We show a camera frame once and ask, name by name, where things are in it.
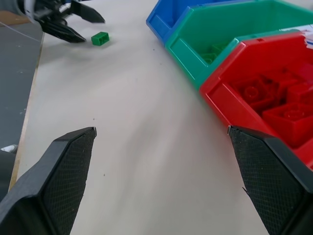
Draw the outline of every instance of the table surface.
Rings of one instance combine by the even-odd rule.
[[[96,126],[71,234],[266,235],[226,128],[145,24],[156,0],[84,4],[107,23],[71,16],[84,44],[44,36],[11,183],[55,138]],[[94,47],[99,31],[111,40]]]

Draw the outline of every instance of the green lego brick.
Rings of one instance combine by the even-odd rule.
[[[100,32],[91,37],[92,44],[95,46],[102,46],[110,40],[109,34],[106,32]]]
[[[210,65],[218,56],[216,53],[201,54],[202,58]]]
[[[215,53],[217,55],[221,54],[221,52],[228,46],[230,42],[227,43],[218,43],[218,44],[213,44],[210,47],[210,50],[212,53]]]

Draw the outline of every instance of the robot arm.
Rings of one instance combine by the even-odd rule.
[[[105,23],[102,16],[93,8],[73,0],[70,7],[63,8],[65,3],[65,0],[0,0],[0,10],[26,15],[33,23],[39,23],[43,32],[70,43],[86,41],[67,25],[66,18],[71,14],[91,23]]]

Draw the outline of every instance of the blue bin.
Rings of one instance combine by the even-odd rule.
[[[147,25],[165,45],[190,7],[204,4],[233,3],[247,0],[159,0],[147,19]]]

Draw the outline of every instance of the cable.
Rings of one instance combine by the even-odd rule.
[[[3,26],[5,26],[5,27],[7,27],[7,28],[9,28],[9,29],[11,29],[11,30],[13,30],[14,32],[17,32],[17,33],[19,33],[19,34],[21,34],[21,35],[23,35],[23,36],[25,36],[25,37],[27,37],[27,38],[30,38],[30,39],[36,41],[36,42],[41,42],[40,40],[37,40],[37,39],[35,39],[35,38],[32,38],[32,37],[30,37],[30,36],[28,36],[28,35],[26,35],[26,34],[23,34],[23,33],[19,32],[19,31],[17,31],[16,29],[14,29],[14,28],[12,28],[12,27],[10,27],[10,26],[8,26],[8,25],[2,23],[1,21],[0,21],[0,24],[3,25]]]

